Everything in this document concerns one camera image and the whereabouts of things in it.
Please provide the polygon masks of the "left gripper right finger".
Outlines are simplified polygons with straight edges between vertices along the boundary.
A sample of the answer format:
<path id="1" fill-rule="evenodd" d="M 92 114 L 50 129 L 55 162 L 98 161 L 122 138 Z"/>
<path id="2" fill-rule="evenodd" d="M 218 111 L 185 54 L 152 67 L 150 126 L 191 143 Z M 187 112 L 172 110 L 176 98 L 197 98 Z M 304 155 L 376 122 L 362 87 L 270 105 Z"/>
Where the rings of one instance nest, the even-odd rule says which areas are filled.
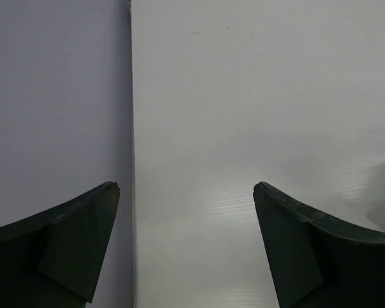
<path id="1" fill-rule="evenodd" d="M 385 307 L 385 233 L 260 182 L 253 199 L 280 307 Z"/>

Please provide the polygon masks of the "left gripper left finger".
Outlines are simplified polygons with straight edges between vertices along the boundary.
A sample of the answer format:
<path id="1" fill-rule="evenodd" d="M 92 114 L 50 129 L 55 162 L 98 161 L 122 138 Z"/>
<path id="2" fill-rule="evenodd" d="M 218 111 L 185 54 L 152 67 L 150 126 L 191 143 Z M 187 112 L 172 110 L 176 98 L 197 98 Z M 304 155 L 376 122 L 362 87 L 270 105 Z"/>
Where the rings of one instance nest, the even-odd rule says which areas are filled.
<path id="1" fill-rule="evenodd" d="M 61 205 L 0 227 L 0 307 L 91 303 L 118 205 L 118 184 L 105 182 Z"/>

